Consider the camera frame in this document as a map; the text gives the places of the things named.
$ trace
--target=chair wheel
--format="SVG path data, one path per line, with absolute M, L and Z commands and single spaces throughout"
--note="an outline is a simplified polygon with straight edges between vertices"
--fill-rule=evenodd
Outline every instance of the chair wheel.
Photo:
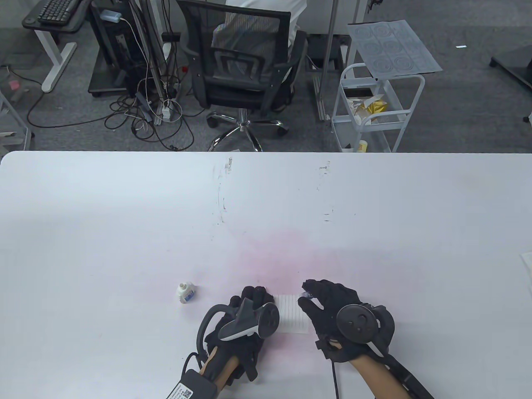
M 218 127 L 218 119 L 215 118 L 207 118 L 207 124 L 211 129 Z
M 285 136 L 286 133 L 288 133 L 288 129 L 286 129 L 286 128 L 277 128 L 277 136 L 282 137 L 282 136 Z

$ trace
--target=paper sheet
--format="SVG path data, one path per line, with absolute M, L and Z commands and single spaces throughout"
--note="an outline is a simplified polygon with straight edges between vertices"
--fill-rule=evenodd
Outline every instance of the paper sheet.
M 308 334 L 309 317 L 297 305 L 299 295 L 274 295 L 273 298 L 280 315 L 277 333 Z
M 348 25 L 347 31 L 374 78 L 442 70 L 405 20 Z

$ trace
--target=floor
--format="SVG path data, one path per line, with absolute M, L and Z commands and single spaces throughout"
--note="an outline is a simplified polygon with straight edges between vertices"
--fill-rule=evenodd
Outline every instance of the floor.
M 385 0 L 368 15 L 367 21 L 406 19 L 418 34 L 443 72 L 426 76 L 425 91 L 414 112 L 399 147 L 401 152 L 532 152 L 532 128 L 522 117 L 532 110 L 532 92 L 507 76 L 500 69 L 488 67 L 490 57 L 532 43 L 532 7 L 529 0 L 501 2 L 499 0 L 447 0 L 427 2 L 411 0 L 408 6 L 401 0 Z M 0 30 L 0 51 L 6 41 Z M 10 35 L 35 40 L 32 32 L 17 30 Z M 32 112 L 35 123 L 57 125 L 74 123 L 109 114 L 109 103 L 115 97 L 94 99 L 87 93 L 90 72 L 97 54 L 97 43 L 89 25 L 72 40 L 78 42 L 63 77 L 55 90 Z M 457 45 L 467 48 L 456 49 Z M 37 66 L 18 73 L 42 81 L 49 69 L 45 55 Z M 6 72 L 0 71 L 0 81 Z M 326 110 L 333 109 L 337 74 L 332 73 L 326 91 Z M 328 122 L 319 122 L 311 92 L 311 76 L 303 73 L 296 84 L 296 96 L 279 118 L 290 127 L 290 133 L 278 138 L 269 131 L 258 134 L 266 151 L 336 151 L 335 140 Z M 37 85 L 25 82 L 29 91 L 14 105 L 25 115 L 39 95 Z M 401 99 L 413 95 L 407 84 L 398 86 Z M 201 110 L 193 96 L 181 102 L 188 114 Z M 210 129 L 204 114 L 187 118 L 195 141 L 191 151 L 204 151 L 224 126 Z M 176 126 L 164 124 L 160 135 L 166 136 Z M 37 150 L 97 150 L 97 151 L 161 151 L 157 143 L 144 143 L 131 133 L 129 124 L 114 130 L 101 122 L 58 129 L 33 129 Z M 168 144 L 183 147 L 190 133 L 181 128 Z M 236 136 L 221 145 L 221 151 L 251 150 L 242 137 Z

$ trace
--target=hand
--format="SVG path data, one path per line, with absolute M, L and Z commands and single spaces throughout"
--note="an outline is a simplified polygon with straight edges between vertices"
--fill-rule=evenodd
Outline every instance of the hand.
M 336 324 L 336 315 L 341 308 L 361 304 L 356 291 L 327 280 L 307 280 L 303 283 L 303 289 L 323 305 L 321 310 L 308 298 L 301 297 L 297 301 L 312 321 L 321 341 L 321 347 L 318 348 L 323 350 L 326 357 L 335 362 L 347 362 L 371 351 L 368 345 L 355 344 L 345 338 Z
M 265 303 L 274 302 L 273 296 L 268 294 L 264 287 L 245 287 L 241 296 L 231 298 L 229 306 L 239 307 L 244 298 L 253 301 L 254 310 L 260 308 Z M 210 353 L 210 361 L 206 364 L 204 375 L 213 372 L 220 374 L 221 371 L 219 370 L 225 369 L 227 371 L 227 365 L 234 365 L 234 370 L 230 373 L 227 381 L 225 381 L 225 385 L 231 385 L 235 379 L 240 378 L 244 374 L 244 371 L 250 381 L 253 381 L 257 377 L 257 360 L 259 351 L 264 343 L 264 339 L 260 338 L 257 334 L 240 337 L 232 341 L 221 341 L 218 338 L 218 332 L 233 319 L 232 316 L 226 314 L 218 322 L 214 331 L 205 337 L 207 350 Z

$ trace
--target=chair base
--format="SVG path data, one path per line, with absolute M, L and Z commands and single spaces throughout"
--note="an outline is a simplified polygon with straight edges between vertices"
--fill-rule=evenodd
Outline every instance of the chair base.
M 222 133 L 220 136 L 215 138 L 211 142 L 211 146 L 209 147 L 209 152 L 214 151 L 214 149 L 220 144 L 222 141 L 224 141 L 227 137 L 232 135 L 233 133 L 237 131 L 241 131 L 246 134 L 248 140 L 253 145 L 253 149 L 257 152 L 262 151 L 261 144 L 257 140 L 257 138 L 253 135 L 250 128 L 253 126 L 276 126 L 277 127 L 277 133 L 279 136 L 284 136 L 286 133 L 288 133 L 288 128 L 278 120 L 259 120 L 259 121 L 250 121 L 247 116 L 247 110 L 244 108 L 238 109 L 238 117 L 230 117 L 228 115 L 224 115 L 218 112 L 211 112 L 209 115 L 207 115 L 207 124 L 209 127 L 214 128 L 218 125 L 218 121 L 223 122 L 229 122 L 235 125 L 235 127 L 231 130 L 226 131 L 225 133 Z

